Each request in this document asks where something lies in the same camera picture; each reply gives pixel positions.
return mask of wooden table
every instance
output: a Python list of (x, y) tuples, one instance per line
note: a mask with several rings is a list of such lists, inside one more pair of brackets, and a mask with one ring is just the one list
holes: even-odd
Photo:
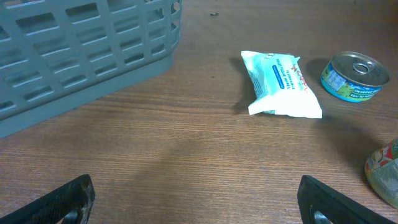
[[(89, 174), (90, 223), (300, 223), (308, 174), (398, 222), (363, 175), (368, 155), (398, 136), (397, 1), (184, 6), (169, 72), (0, 140), (0, 216)], [(242, 50), (301, 56), (324, 118), (249, 116)], [(388, 87), (361, 104), (327, 93), (320, 74), (344, 50), (387, 66)]]

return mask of tin can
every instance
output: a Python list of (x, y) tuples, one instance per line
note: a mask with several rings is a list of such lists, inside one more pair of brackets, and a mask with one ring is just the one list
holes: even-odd
[(398, 208), (398, 139), (367, 159), (365, 174), (376, 193)]
[(321, 76), (330, 94), (353, 103), (369, 100), (389, 80), (389, 71), (382, 64), (356, 52), (335, 55)]

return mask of gray plastic basket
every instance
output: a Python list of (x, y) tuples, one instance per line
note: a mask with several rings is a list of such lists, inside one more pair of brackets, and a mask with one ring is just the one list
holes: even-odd
[(0, 0), (0, 138), (167, 71), (182, 0)]

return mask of plastic package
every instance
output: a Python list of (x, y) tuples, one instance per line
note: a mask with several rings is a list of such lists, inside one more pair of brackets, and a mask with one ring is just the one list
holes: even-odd
[(297, 64), (300, 57), (242, 51), (242, 58), (257, 96), (249, 106), (250, 115), (264, 112), (322, 118), (318, 100)]

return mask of wet wipes package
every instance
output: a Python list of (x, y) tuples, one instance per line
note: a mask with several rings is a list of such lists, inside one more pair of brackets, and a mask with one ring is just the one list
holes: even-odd
[(318, 100), (297, 64), (300, 57), (243, 51), (242, 58), (257, 96), (249, 106), (250, 115), (264, 112), (322, 118)]

